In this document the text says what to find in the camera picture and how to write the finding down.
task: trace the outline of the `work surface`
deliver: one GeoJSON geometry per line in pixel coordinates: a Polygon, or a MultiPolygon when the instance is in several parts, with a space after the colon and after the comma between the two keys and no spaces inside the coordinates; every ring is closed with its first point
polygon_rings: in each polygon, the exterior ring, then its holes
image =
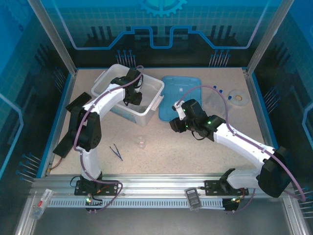
{"type": "MultiPolygon", "coordinates": [[[[79,70],[74,85],[71,102],[82,92],[91,94],[94,81],[103,70],[79,70]]],[[[224,95],[231,90],[248,88],[242,68],[199,68],[199,69],[145,69],[144,73],[157,79],[166,75],[193,76],[201,79],[202,84],[216,85],[224,95]]],[[[204,100],[209,89],[202,89],[202,108],[209,115],[218,114],[204,100]]],[[[70,113],[66,115],[60,140],[66,134],[70,113]]],[[[235,107],[229,113],[230,124],[240,132],[262,142],[259,124],[251,100],[244,107],[235,107]]],[[[229,168],[250,169],[254,166],[236,152],[212,142],[209,139],[197,141],[191,132],[175,133],[168,122],[161,121],[158,109],[147,126],[132,123],[112,112],[101,121],[102,139],[98,146],[99,164],[105,174],[175,174],[175,173],[222,173],[229,168]],[[139,148],[135,140],[144,136],[146,147],[139,148]],[[119,149],[121,161],[109,146],[119,149]]],[[[53,164],[59,160],[55,156],[53,164]]],[[[80,174],[81,166],[78,152],[73,149],[51,174],[80,174]]]]}

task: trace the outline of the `white label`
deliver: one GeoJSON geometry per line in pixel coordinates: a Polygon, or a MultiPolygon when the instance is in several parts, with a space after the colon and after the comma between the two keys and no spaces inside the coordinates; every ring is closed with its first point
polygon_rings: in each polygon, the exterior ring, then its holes
{"type": "Polygon", "coordinates": [[[43,196],[40,199],[40,202],[38,203],[38,207],[43,208],[45,206],[45,203],[47,202],[49,196],[52,194],[52,190],[46,189],[45,192],[43,193],[43,196]]]}

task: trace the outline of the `blue tray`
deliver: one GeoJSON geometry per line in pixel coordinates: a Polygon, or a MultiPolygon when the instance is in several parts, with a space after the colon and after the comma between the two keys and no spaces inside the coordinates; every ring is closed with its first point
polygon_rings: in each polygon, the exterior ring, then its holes
{"type": "MultiPolygon", "coordinates": [[[[178,113],[172,109],[174,103],[180,100],[189,89],[201,85],[201,80],[197,77],[165,76],[162,81],[165,85],[161,93],[164,99],[160,104],[158,116],[162,121],[171,121],[178,118],[178,113]]],[[[184,100],[190,99],[195,99],[202,105],[201,88],[190,92],[184,100]]]]}

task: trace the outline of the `clear plastic cup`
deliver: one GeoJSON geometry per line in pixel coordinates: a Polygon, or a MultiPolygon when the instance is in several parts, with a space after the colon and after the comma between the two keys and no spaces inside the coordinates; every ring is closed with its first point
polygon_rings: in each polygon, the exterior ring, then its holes
{"type": "Polygon", "coordinates": [[[139,148],[146,147],[146,138],[144,136],[136,136],[135,141],[139,148]]]}

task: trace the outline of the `plastic bin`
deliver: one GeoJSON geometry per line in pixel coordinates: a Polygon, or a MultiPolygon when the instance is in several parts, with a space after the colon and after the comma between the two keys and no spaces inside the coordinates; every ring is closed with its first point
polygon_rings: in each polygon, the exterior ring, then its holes
{"type": "MultiPolygon", "coordinates": [[[[99,96],[109,86],[110,82],[116,77],[125,76],[129,68],[123,65],[112,65],[106,72],[103,72],[95,81],[91,93],[99,96]]],[[[142,93],[142,101],[139,106],[129,104],[126,106],[123,101],[114,105],[111,109],[116,113],[140,126],[148,124],[164,96],[161,92],[164,83],[161,80],[143,74],[143,85],[140,89],[142,93]]]]}

